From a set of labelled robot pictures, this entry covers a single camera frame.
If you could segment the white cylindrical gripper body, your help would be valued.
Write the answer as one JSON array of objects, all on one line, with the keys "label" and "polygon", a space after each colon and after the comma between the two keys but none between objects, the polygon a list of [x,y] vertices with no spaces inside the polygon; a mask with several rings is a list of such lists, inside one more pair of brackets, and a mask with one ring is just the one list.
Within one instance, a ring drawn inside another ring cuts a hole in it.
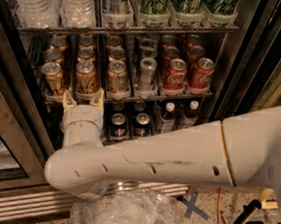
[{"label": "white cylindrical gripper body", "polygon": [[101,111],[91,105],[77,105],[64,112],[61,129],[65,142],[99,143],[103,129]]}]

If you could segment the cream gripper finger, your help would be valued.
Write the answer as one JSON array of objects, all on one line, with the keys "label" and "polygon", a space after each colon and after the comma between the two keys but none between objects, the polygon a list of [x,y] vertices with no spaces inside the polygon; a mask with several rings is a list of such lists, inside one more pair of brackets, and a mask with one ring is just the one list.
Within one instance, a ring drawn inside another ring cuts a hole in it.
[{"label": "cream gripper finger", "polygon": [[73,108],[74,106],[77,105],[76,100],[73,98],[73,96],[71,95],[71,92],[67,89],[64,93],[63,93],[63,109],[64,111],[69,111],[71,108]]},{"label": "cream gripper finger", "polygon": [[91,98],[90,105],[94,108],[98,108],[99,110],[104,109],[104,89],[100,87],[98,91],[95,92],[93,98]]}]

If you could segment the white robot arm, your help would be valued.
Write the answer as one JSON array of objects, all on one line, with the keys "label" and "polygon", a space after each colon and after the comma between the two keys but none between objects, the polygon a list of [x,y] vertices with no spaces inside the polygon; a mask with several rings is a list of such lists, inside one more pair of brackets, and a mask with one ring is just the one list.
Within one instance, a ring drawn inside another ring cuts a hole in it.
[{"label": "white robot arm", "polygon": [[83,198],[102,181],[272,188],[281,215],[281,107],[103,145],[101,104],[64,107],[63,146],[47,159],[51,186]]}]

